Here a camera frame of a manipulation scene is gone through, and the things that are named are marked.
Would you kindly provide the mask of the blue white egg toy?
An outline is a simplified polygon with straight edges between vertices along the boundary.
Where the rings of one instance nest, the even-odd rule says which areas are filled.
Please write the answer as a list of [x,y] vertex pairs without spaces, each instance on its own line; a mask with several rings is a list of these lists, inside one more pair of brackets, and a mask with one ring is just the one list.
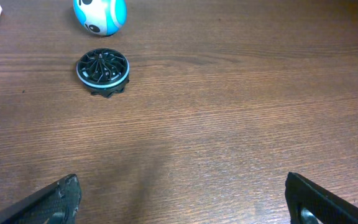
[[125,0],[72,0],[75,16],[89,32],[110,36],[126,23]]

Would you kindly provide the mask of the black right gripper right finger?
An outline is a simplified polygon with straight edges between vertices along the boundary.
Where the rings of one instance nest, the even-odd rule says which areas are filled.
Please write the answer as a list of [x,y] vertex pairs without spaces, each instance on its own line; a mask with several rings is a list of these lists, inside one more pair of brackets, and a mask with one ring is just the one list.
[[358,224],[358,207],[298,173],[288,173],[285,198],[291,224]]

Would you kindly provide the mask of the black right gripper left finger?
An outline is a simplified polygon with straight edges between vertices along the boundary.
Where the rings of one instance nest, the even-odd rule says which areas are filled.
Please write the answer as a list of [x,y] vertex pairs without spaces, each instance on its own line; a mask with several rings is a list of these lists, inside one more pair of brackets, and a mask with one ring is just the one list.
[[82,192],[69,174],[0,211],[0,224],[75,224]]

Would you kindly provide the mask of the black round disc toy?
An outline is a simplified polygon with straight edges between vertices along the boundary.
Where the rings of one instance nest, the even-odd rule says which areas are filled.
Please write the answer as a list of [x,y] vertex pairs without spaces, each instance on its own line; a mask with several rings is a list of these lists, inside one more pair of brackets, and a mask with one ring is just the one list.
[[76,63],[76,74],[91,95],[110,98],[123,93],[130,82],[128,59],[117,50],[94,49]]

